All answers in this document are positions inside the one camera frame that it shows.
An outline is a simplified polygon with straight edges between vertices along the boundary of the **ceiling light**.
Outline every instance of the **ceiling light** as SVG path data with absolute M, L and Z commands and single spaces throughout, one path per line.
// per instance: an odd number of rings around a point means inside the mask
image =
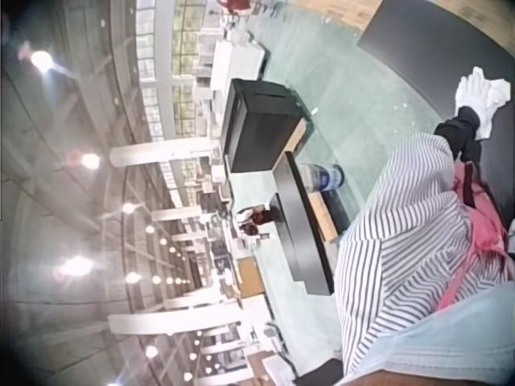
M 159 353 L 158 349 L 155 346 L 147 346 L 145 350 L 145 355 L 147 358 L 152 359 Z
M 93 262 L 81 256 L 67 260 L 60 268 L 60 272 L 68 276 L 84 276 L 91 272 Z
M 126 282 L 129 284 L 136 284 L 138 281 L 141 280 L 141 278 L 142 278 L 142 275 L 135 273 L 134 271 L 129 272 L 129 273 L 127 273 L 127 276 L 126 276 Z
M 134 211 L 136 210 L 136 207 L 134 206 L 133 203 L 124 203 L 122 210 L 127 215 L 130 215 L 130 214 L 134 213 Z
M 80 161 L 84 167 L 87 167 L 91 170 L 98 169 L 100 166 L 100 157 L 98 157 L 96 154 L 84 154 Z
M 54 66 L 54 61 L 48 52 L 36 51 L 31 55 L 31 62 L 35 67 L 45 74 Z

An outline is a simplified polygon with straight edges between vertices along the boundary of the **water bottle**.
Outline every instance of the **water bottle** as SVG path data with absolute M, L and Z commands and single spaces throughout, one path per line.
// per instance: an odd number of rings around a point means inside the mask
M 344 171 L 340 165 L 321 166 L 312 163 L 299 166 L 300 177 L 308 193 L 330 191 L 344 184 Z

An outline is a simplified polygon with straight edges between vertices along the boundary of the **black sleeve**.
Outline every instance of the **black sleeve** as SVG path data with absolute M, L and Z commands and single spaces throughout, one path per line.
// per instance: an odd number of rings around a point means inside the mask
M 476 139 L 480 118 L 470 107 L 462 107 L 458 115 L 436 126 L 435 135 L 444 137 L 451 147 L 452 157 L 456 160 L 459 153 L 468 149 Z

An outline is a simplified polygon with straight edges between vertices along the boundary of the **white column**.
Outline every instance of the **white column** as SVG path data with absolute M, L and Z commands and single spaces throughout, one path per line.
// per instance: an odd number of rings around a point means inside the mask
M 188 245 L 187 247 L 181 248 L 184 252 L 195 252 L 195 253 L 205 253 L 206 247 L 202 245 Z
M 234 340 L 232 342 L 213 344 L 212 346 L 202 347 L 200 352 L 204 355 L 218 354 L 219 352 L 242 349 L 243 347 L 247 346 L 249 346 L 249 343 L 245 340 Z
M 243 311 L 234 302 L 181 311 L 112 314 L 108 320 L 113 334 L 158 335 L 206 330 L 238 322 L 243 317 Z
M 208 236 L 208 234 L 205 231 L 180 233 L 179 235 L 172 235 L 171 240 L 177 241 L 177 242 L 178 241 L 191 241 L 191 240 L 202 239 L 207 236 Z
M 236 370 L 235 372 L 226 372 L 216 376 L 205 376 L 193 380 L 194 386 L 222 386 L 226 384 L 237 384 L 243 380 L 249 380 L 254 377 L 254 372 L 250 366 Z
M 165 299 L 164 308 L 167 310 L 173 310 L 174 308 L 193 307 L 201 304 L 217 304 L 222 302 L 224 299 L 220 294 L 207 293 L 197 294 L 194 296 L 182 296 L 180 298 Z
M 187 219 L 188 217 L 197 217 L 202 214 L 202 207 L 195 205 L 194 207 L 177 207 L 174 209 L 164 209 L 162 211 L 153 211 L 150 215 L 152 221 L 170 221 Z
M 216 147 L 216 141 L 207 137 L 170 139 L 162 142 L 115 147 L 109 153 L 109 160 L 115 167 L 144 165 L 172 159 L 209 156 Z
M 206 331 L 204 333 L 204 336 L 217 336 L 217 335 L 228 334 L 229 332 L 231 332 L 231 330 L 229 329 L 229 326 L 223 326 L 223 327 L 217 327 L 217 328 L 213 328 L 212 330 Z

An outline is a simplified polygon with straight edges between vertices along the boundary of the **black table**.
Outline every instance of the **black table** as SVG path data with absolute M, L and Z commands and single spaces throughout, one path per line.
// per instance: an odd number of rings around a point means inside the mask
M 474 66 L 488 79 L 512 83 L 512 100 L 493 118 L 492 137 L 482 142 L 482 171 L 509 226 L 515 216 L 515 59 L 483 32 L 431 2 L 383 0 L 358 46 L 391 67 L 444 120 L 454 115 L 461 76 Z
M 278 193 L 270 205 L 282 215 L 276 225 L 291 276 L 294 281 L 303 281 L 309 294 L 329 296 L 334 292 L 331 268 L 315 213 L 290 151 L 279 160 L 274 179 Z

